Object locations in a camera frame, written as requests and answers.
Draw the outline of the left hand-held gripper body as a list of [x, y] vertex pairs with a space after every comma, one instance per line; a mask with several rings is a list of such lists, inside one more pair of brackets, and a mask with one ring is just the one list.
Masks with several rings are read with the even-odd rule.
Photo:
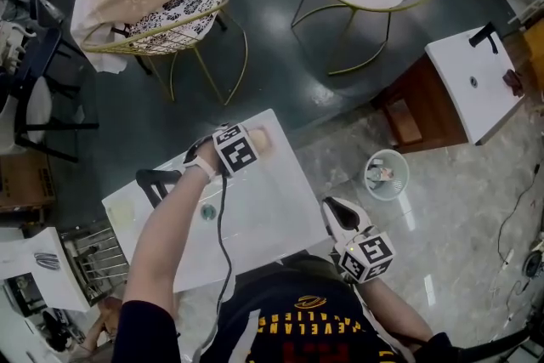
[[[197, 151], [211, 143], [218, 156], [218, 164], [213, 167]], [[199, 167], [208, 177], [233, 177], [243, 168], [258, 160], [258, 150], [252, 142], [250, 132], [242, 124], [221, 126], [212, 134], [198, 139], [185, 153], [184, 170]]]

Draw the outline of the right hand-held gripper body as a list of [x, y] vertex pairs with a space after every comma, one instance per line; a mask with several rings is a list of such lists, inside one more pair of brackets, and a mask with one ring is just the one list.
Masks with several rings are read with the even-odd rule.
[[337, 265], [355, 283], [365, 283], [383, 275], [391, 265], [395, 250], [386, 232], [376, 226], [363, 230], [334, 230]]

